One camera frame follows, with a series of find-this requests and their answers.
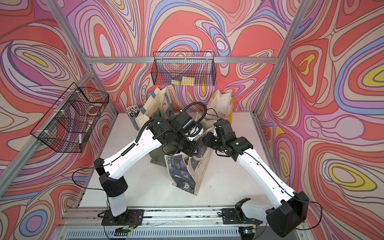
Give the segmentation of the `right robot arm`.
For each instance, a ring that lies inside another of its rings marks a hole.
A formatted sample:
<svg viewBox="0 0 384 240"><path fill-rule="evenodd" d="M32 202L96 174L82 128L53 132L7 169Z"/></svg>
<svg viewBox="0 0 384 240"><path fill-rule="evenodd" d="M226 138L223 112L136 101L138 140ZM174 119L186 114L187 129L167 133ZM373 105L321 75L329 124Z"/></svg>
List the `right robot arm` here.
<svg viewBox="0 0 384 240"><path fill-rule="evenodd" d="M236 137L228 120L217 120L214 129L214 133L203 138L204 144L231 157L246 169L270 200L268 205L258 205L250 198L244 198L235 204L232 216L244 224L267 223L278 236L287 236L306 220L310 203L308 196L284 183L245 137Z"/></svg>

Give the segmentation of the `cream canvas bag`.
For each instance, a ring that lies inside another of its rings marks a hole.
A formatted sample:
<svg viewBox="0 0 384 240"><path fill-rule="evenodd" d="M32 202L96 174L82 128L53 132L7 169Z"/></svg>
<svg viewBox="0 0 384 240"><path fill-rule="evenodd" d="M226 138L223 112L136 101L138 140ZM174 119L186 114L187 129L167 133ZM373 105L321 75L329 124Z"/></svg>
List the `cream canvas bag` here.
<svg viewBox="0 0 384 240"><path fill-rule="evenodd" d="M173 180L173 186L195 196L199 192L209 161L214 153L213 149L203 143L203 137L214 132L214 122L215 120L203 120L204 132L195 137L199 152L196 156L189 157L184 153L173 156L165 155L165 163Z"/></svg>

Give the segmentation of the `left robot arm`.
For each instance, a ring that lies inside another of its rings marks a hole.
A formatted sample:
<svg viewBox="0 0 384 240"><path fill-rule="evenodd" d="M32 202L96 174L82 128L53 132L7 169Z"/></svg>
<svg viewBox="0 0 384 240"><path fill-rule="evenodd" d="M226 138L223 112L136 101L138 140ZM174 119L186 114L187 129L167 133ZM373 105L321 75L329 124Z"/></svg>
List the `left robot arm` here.
<svg viewBox="0 0 384 240"><path fill-rule="evenodd" d="M187 134L198 125L185 112L170 118L151 118L144 123L134 141L111 157L94 161L113 217L117 218L127 212L126 171L151 151L167 144L174 146L178 153L193 157L197 153L197 141Z"/></svg>

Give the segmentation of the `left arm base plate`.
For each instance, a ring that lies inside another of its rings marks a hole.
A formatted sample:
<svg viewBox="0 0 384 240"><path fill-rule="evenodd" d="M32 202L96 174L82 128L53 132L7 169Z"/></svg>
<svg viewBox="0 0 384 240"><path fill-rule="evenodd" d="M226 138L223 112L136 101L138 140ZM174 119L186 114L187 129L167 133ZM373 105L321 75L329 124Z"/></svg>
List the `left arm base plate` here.
<svg viewBox="0 0 384 240"><path fill-rule="evenodd" d="M107 209L102 214L102 226L140 226L144 218L144 210L127 209L118 217L114 217L112 211Z"/></svg>

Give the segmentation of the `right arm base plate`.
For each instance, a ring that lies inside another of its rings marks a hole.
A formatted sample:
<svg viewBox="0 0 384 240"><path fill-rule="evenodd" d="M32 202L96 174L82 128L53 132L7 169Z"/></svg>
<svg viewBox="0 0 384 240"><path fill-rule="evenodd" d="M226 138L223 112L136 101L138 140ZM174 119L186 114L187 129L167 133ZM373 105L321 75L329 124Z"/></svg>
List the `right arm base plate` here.
<svg viewBox="0 0 384 240"><path fill-rule="evenodd" d="M217 215L222 218L224 225L246 225L252 224L259 226L263 222L256 219L247 218L243 212L235 208L224 208L217 212Z"/></svg>

